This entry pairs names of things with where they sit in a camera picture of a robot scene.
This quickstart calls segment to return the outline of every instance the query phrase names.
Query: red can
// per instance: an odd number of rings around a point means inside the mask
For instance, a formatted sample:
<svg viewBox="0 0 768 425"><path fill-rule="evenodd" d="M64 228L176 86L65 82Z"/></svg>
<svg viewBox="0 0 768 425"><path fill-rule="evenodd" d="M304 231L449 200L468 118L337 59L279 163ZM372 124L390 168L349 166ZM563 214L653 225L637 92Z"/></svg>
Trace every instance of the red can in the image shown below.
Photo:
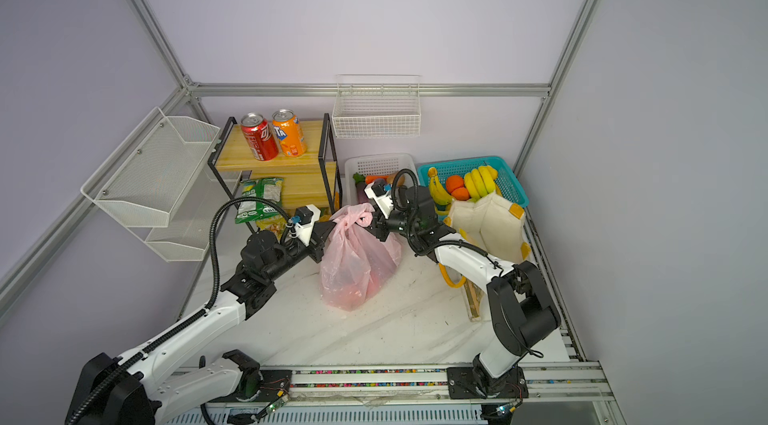
<svg viewBox="0 0 768 425"><path fill-rule="evenodd" d="M299 123L299 117L293 110L282 109L272 115L272 125L275 135L280 140L280 148L289 157L298 157L306 152L304 132Z"/></svg>
<svg viewBox="0 0 768 425"><path fill-rule="evenodd" d="M277 144L270 133L270 124L258 113L249 113L240 121L245 141L256 160L272 160L277 157Z"/></svg>

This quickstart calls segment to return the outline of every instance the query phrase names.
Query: snack package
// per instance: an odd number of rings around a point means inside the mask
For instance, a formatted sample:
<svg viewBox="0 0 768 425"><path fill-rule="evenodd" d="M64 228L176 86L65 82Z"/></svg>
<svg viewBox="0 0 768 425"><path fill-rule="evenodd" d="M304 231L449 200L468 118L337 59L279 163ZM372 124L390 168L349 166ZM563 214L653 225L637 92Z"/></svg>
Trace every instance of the snack package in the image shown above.
<svg viewBox="0 0 768 425"><path fill-rule="evenodd" d="M256 179L246 180L243 182L243 193L241 196L250 197L256 196L262 199L272 200L277 205L281 206L280 194L283 191L283 179L276 177L268 179ZM280 217L280 213L272 207L259 202L242 202L237 207L237 215L235 216L235 223L245 223L246 221L255 221L255 225L259 225L259 221L265 219L272 219L275 216ZM271 222L264 222L269 227Z"/></svg>

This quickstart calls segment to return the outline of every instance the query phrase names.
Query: bunch of bananas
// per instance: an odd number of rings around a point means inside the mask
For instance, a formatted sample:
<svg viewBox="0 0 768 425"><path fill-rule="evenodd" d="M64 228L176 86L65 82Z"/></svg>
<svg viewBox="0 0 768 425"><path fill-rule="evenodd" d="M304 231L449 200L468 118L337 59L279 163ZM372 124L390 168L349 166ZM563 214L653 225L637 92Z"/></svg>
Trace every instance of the bunch of bananas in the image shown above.
<svg viewBox="0 0 768 425"><path fill-rule="evenodd" d="M469 196L472 200L481 199L489 193L496 192L501 195L502 191L496 185L498 171L491 166L481 165L477 169L464 175L464 186L469 190Z"/></svg>
<svg viewBox="0 0 768 425"><path fill-rule="evenodd" d="M435 167L430 167L427 171L427 175L429 176L429 195L432 196L432 200L439 206L446 206L453 202L453 197L451 197L451 194L449 194L445 187L442 186L440 179L437 177L437 169Z"/></svg>

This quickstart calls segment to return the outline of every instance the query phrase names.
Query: orange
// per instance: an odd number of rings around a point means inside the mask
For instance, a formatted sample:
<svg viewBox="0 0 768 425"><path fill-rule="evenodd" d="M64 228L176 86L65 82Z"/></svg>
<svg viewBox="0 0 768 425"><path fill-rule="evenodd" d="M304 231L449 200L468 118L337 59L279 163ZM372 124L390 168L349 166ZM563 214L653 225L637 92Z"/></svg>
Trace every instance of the orange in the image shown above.
<svg viewBox="0 0 768 425"><path fill-rule="evenodd" d="M454 190L464 186L464 179L458 175L452 175L446 179L446 191L453 193Z"/></svg>
<svg viewBox="0 0 768 425"><path fill-rule="evenodd" d="M469 200L469 190L466 190L464 187L458 187L451 192L451 196L456 200Z"/></svg>

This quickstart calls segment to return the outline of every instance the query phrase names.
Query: teal basket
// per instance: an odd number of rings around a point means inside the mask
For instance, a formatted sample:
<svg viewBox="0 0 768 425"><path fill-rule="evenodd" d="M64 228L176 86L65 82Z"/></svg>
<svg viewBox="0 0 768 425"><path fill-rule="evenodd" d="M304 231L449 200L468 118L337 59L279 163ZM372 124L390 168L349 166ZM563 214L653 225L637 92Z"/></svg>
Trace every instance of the teal basket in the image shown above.
<svg viewBox="0 0 768 425"><path fill-rule="evenodd" d="M478 157L477 159L426 163L418 167L418 180L422 185L427 186L429 184L427 171L430 167L435 167L437 169L437 176L440 177L440 182L443 186L446 186L446 179L448 177L458 175L463 178L466 173L471 172L472 169L477 169L481 165L490 165L498 171L498 178L495 182L506 200L518 204L523 209L528 206L528 197L525 196L523 187L502 157Z"/></svg>

